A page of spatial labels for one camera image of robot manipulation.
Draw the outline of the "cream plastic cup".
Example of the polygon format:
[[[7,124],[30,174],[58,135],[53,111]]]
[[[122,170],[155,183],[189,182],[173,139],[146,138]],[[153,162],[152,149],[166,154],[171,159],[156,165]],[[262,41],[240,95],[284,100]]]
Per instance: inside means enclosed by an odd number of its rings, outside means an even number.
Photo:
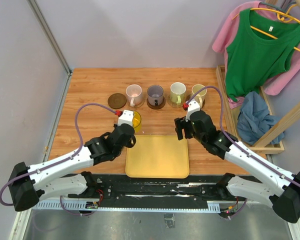
[[[196,84],[191,89],[191,97],[194,96],[193,99],[200,105],[201,108],[205,104],[205,98],[207,95],[207,89],[203,89],[204,87],[205,86],[202,84]]]

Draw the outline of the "woven rattan coaster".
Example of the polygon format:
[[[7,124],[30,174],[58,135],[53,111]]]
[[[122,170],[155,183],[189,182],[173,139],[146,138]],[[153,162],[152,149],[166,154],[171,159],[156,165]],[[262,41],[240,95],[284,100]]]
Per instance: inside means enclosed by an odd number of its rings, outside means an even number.
[[[172,102],[172,101],[171,101],[171,96],[170,96],[170,95],[167,97],[167,101],[168,101],[168,104],[169,104],[171,107],[173,107],[173,108],[182,108],[182,107],[183,107],[183,104],[185,103],[184,101],[181,102],[180,104],[177,104],[177,103],[175,103],[175,102]]]
[[[131,108],[133,108],[133,109],[137,109],[137,108],[140,108],[141,106],[143,106],[144,102],[145,102],[145,100],[143,100],[141,103],[136,104],[136,105],[134,105],[134,106],[129,105],[129,107],[131,107]]]

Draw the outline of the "pink plastic cup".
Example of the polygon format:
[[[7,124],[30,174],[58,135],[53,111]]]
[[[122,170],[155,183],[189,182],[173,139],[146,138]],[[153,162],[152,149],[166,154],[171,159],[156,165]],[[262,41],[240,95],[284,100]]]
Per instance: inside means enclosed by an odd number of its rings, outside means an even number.
[[[138,84],[129,85],[125,93],[130,107],[137,108],[144,102],[142,87]]]

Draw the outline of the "yellow transparent cup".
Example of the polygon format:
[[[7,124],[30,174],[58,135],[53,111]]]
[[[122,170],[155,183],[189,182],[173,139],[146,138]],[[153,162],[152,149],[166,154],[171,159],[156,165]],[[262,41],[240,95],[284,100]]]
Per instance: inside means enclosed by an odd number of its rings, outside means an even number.
[[[139,132],[142,127],[142,117],[141,117],[140,113],[137,111],[133,112],[132,125],[133,125],[133,129],[136,133]]]

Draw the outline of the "purple plastic cup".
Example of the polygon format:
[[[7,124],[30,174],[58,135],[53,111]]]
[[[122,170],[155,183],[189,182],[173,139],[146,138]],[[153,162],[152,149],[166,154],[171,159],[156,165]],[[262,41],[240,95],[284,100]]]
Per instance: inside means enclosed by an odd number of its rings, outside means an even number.
[[[163,97],[164,89],[160,85],[152,85],[147,89],[147,101],[151,106],[159,106]]]

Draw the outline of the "white cup green handle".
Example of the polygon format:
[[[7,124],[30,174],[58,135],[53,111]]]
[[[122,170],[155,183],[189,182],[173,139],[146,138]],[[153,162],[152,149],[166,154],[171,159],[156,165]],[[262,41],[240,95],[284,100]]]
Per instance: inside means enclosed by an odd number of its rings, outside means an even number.
[[[185,99],[186,86],[181,82],[175,82],[170,86],[170,101],[176,106],[181,106]]]

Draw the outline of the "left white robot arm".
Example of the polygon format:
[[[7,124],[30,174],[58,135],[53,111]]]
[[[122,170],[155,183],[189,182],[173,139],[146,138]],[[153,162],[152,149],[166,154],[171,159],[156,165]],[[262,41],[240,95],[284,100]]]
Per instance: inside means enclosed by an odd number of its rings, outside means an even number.
[[[83,194],[86,198],[93,197],[97,193],[97,185],[91,177],[84,173],[70,178],[67,174],[113,161],[123,148],[132,148],[136,142],[134,128],[123,123],[115,126],[112,132],[92,138],[73,153],[32,166],[24,162],[16,164],[8,184],[14,210],[28,210],[39,201],[55,195]]]

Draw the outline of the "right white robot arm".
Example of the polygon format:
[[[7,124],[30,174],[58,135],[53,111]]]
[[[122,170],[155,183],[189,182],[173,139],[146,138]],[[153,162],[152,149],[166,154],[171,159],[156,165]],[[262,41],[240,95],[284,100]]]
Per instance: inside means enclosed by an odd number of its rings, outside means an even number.
[[[216,188],[217,196],[228,200],[243,197],[264,204],[283,220],[295,224],[300,219],[300,172],[294,174],[250,150],[223,128],[216,129],[202,110],[174,120],[177,138],[196,139],[210,154],[249,172],[258,182],[227,173]]]

